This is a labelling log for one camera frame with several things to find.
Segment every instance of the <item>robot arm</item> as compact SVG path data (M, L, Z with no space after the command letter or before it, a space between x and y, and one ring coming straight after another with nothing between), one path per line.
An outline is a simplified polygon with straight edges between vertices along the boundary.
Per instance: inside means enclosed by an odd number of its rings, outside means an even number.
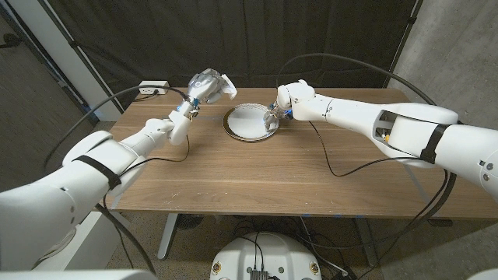
M79 224L105 194L122 194L140 176L140 163L168 140L179 145L187 135L198 105L237 90L231 81L207 69L189 84L189 99L169 119L150 119L138 133L121 142L98 131L76 144L62 168L40 180L0 194L0 271L30 270L36 261Z
M498 201L498 131L457 124L448 109L419 103L372 104L316 94L300 80L278 88L273 114L292 109L299 121L327 121L370 139L388 157L440 166L483 187Z

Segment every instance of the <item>black backdrop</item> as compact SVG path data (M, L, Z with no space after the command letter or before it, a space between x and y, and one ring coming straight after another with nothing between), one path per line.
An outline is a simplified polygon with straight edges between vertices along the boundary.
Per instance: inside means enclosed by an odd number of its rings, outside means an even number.
M345 55L388 70L415 0L50 0L113 91L142 80L186 86L205 68L237 87L273 87L290 58ZM307 58L280 82L382 87L384 77L342 61ZM121 100L124 106L133 96Z

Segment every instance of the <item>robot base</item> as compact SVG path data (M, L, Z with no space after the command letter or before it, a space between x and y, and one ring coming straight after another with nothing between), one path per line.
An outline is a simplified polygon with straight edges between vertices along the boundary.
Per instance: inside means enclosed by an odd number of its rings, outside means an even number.
M244 237L253 240L257 233ZM252 275L267 275L270 279L321 279L321 272L315 256L301 243L280 233L260 232L257 243L264 259L261 272L261 254L257 249L254 270L254 243L237 238L226 245L212 262L211 280L247 279Z

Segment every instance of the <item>power strip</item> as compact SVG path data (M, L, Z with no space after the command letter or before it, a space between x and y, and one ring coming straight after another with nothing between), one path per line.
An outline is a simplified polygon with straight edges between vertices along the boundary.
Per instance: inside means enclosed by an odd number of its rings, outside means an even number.
M140 82L140 86L170 86L168 81L142 81ZM166 94L168 92L167 89L159 89L159 88L141 88L140 94L153 94L156 90L158 90L158 94Z

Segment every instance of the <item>wooden table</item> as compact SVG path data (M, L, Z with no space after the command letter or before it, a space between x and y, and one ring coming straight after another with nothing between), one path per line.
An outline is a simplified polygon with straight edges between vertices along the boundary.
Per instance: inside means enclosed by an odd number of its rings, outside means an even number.
M317 93L370 103L408 101L397 89L317 89ZM333 177L321 143L306 121L282 121L269 139L245 143L223 129L223 116L241 103L270 104L275 89L239 89L234 100L202 105L188 132L191 151L182 163L152 161L114 202L120 211L201 214L413 217L440 188L442 169L424 170L384 162L347 177ZM175 93L133 103L111 129L120 141L150 118L167 117L181 101ZM366 137L315 122L333 170L344 173L384 158ZM187 143L166 144L150 156L180 159ZM461 178L438 218L495 219L498 205L481 187Z

